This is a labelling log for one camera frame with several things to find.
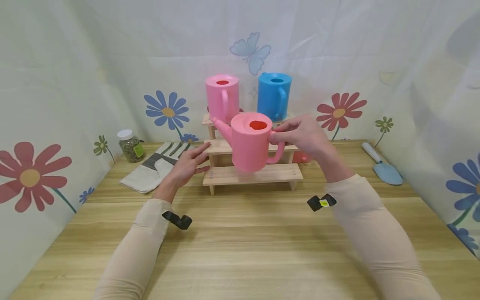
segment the hand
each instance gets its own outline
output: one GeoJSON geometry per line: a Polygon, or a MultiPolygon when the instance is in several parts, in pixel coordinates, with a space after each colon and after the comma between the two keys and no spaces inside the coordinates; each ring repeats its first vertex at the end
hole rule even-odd
{"type": "Polygon", "coordinates": [[[270,135],[272,144],[292,143],[315,160],[325,152],[335,151],[318,122],[309,115],[289,119],[273,131],[277,133],[270,135]]]}
{"type": "Polygon", "coordinates": [[[195,149],[182,153],[172,171],[166,176],[166,179],[175,183],[177,188],[184,186],[193,175],[207,171],[210,166],[197,168],[198,165],[208,160],[208,153],[204,152],[210,143],[205,143],[195,149]]]}
{"type": "Polygon", "coordinates": [[[303,115],[289,119],[273,131],[276,133],[270,135],[272,144],[292,143],[313,157],[322,168],[327,182],[337,182],[355,175],[313,117],[303,115]]]}
{"type": "Polygon", "coordinates": [[[195,149],[182,153],[170,173],[165,176],[158,186],[152,198],[163,199],[170,203],[177,193],[177,190],[184,186],[193,175],[207,171],[210,166],[198,168],[198,165],[208,160],[208,153],[205,152],[210,143],[205,143],[195,149]]]}

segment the wooden table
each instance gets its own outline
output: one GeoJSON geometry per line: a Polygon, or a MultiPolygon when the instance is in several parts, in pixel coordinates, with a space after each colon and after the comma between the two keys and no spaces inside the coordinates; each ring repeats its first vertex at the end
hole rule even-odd
{"type": "MultiPolygon", "coordinates": [[[[480,263],[408,184],[391,186],[372,170],[362,141],[335,145],[365,176],[410,236],[442,298],[476,299],[480,263]]],[[[146,145],[150,155],[158,144],[146,145]]],[[[119,185],[136,167],[122,158],[16,290],[12,299],[90,299],[112,253],[149,198],[119,185]]],[[[303,182],[219,186],[203,176],[181,188],[174,209],[193,223],[170,226],[145,299],[377,299],[378,290],[328,209],[306,201],[323,195],[316,163],[303,182]]]]}

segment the human arm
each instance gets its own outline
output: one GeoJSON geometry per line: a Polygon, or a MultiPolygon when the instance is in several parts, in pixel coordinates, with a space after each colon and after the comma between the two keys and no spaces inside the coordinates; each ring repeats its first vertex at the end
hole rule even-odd
{"type": "Polygon", "coordinates": [[[197,173],[209,166],[197,168],[207,160],[209,143],[184,152],[172,171],[162,180],[152,199],[148,200],[113,253],[95,289],[95,300],[139,300],[143,297],[152,275],[158,251],[169,222],[162,217],[172,211],[177,190],[197,173]]]}
{"type": "Polygon", "coordinates": [[[342,160],[318,123],[302,116],[276,127],[271,142],[291,142],[322,168],[332,211],[388,300],[440,299],[397,220],[367,180],[342,160]]]}

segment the person's left hand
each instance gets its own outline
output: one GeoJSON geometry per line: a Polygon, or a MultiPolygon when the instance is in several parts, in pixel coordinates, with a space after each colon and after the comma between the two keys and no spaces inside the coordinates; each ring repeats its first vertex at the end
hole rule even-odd
{"type": "Polygon", "coordinates": [[[210,142],[183,152],[165,179],[175,184],[177,188],[180,188],[184,186],[193,175],[207,171],[210,166],[197,167],[208,160],[208,153],[205,152],[205,150],[209,146],[210,142]]]}
{"type": "Polygon", "coordinates": [[[210,166],[197,168],[198,165],[208,160],[208,153],[205,150],[209,146],[210,142],[183,152],[173,169],[157,187],[152,198],[172,203],[177,190],[184,186],[193,175],[205,172],[210,168],[210,166]]]}

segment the red flower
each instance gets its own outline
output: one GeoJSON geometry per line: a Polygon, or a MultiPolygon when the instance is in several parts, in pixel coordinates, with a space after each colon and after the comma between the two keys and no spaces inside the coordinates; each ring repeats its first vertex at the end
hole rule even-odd
{"type": "Polygon", "coordinates": [[[337,123],[340,128],[345,128],[348,126],[348,121],[346,118],[360,118],[362,112],[353,110],[361,108],[367,104],[367,100],[362,100],[354,104],[359,96],[360,93],[353,93],[349,98],[348,93],[344,93],[342,98],[340,98],[340,94],[334,94],[332,96],[333,107],[327,104],[320,104],[317,107],[317,111],[327,114],[317,117],[318,122],[326,121],[322,124],[322,128],[328,126],[328,130],[333,131],[337,123]]]}
{"type": "Polygon", "coordinates": [[[32,195],[39,211],[45,209],[46,204],[52,205],[54,198],[44,186],[59,189],[67,184],[63,176],[45,176],[45,174],[68,167],[72,163],[70,157],[62,157],[47,164],[60,151],[60,145],[54,144],[43,150],[33,161],[34,149],[30,142],[20,142],[15,145],[14,152],[17,159],[7,151],[0,151],[0,175],[15,178],[0,185],[0,204],[9,201],[20,194],[23,195],[15,205],[15,210],[24,212],[32,203],[32,195]]]}

